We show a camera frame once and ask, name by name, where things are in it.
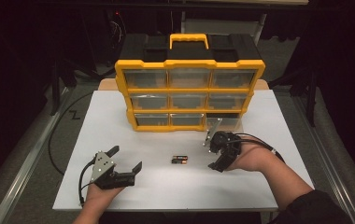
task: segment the gray floor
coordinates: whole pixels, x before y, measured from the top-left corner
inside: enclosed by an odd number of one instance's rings
[[[259,42],[259,52],[267,66],[263,79],[270,81],[283,74],[295,44],[296,41],[279,43],[277,39]],[[96,90],[97,86],[97,82],[79,79],[78,86],[65,94],[69,96],[66,98],[66,105]],[[287,89],[278,87],[275,94],[316,189],[328,192],[337,204],[347,210],[355,223],[355,165],[335,132],[321,93],[317,93],[316,128],[311,128],[303,117],[305,99],[290,97]],[[63,171],[76,143],[90,100],[91,96],[86,96],[77,101],[69,108],[72,112],[66,112],[55,129],[50,145],[51,154]],[[49,113],[50,105],[47,105],[0,169],[1,203],[6,201],[5,196],[28,155],[31,155],[33,148],[40,148],[41,154],[35,159],[35,167],[27,172],[29,181],[16,188],[17,195],[12,195],[16,200],[9,201],[12,202],[10,208],[13,209],[2,214],[5,218],[1,220],[5,223],[71,223],[78,214],[51,209],[63,177],[50,163],[47,142],[44,142],[44,145],[38,143],[38,139],[45,134],[44,130],[52,121]],[[268,214],[264,213],[262,217],[265,223]]]

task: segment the white tabletop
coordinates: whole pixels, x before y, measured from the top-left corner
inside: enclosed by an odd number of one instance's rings
[[[140,133],[125,116],[126,105],[118,91],[95,91],[78,136],[53,209],[79,210],[78,178],[99,150],[120,146],[112,157],[115,171],[131,172],[140,161],[135,186],[126,188],[109,206],[119,211],[266,211],[277,203],[257,172],[219,173],[207,166],[219,155],[202,146],[205,132]],[[313,186],[272,91],[255,91],[243,117],[246,133],[277,149],[285,162]],[[174,155],[187,155],[187,164],[171,164]],[[86,172],[88,183],[92,169]]]

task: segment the clear plastic drawer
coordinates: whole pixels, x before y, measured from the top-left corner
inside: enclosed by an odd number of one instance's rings
[[[165,88],[164,69],[124,69],[128,88]]]
[[[135,114],[138,126],[166,126],[168,114]]]
[[[175,126],[199,126],[204,114],[171,114],[171,124]]]
[[[256,70],[253,69],[215,69],[212,88],[248,88]]]
[[[240,110],[246,98],[245,93],[210,93],[207,108]]]
[[[167,94],[130,94],[132,106],[134,109],[166,109]]]
[[[206,93],[172,93],[171,108],[174,109],[203,109],[206,103]]]
[[[206,68],[175,68],[168,70],[171,88],[206,88],[210,70]]]
[[[242,131],[242,120],[239,118],[239,114],[225,113],[225,114],[206,114],[206,127],[210,129],[221,119],[221,123],[218,127],[218,131]]]

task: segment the hand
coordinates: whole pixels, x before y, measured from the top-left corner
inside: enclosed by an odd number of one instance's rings
[[[243,136],[241,138],[258,141],[256,138],[250,136]],[[272,159],[277,159],[277,157],[265,147],[255,143],[243,142],[241,143],[241,154],[226,170],[261,171],[264,163]]]
[[[113,199],[125,188],[99,189],[95,184],[88,186],[84,207],[74,223],[97,223]]]

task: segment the battery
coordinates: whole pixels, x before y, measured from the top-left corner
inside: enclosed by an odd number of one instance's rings
[[[186,164],[187,160],[172,159],[171,162],[174,163],[174,164]]]
[[[188,156],[173,156],[172,159],[178,159],[178,160],[188,160]]]

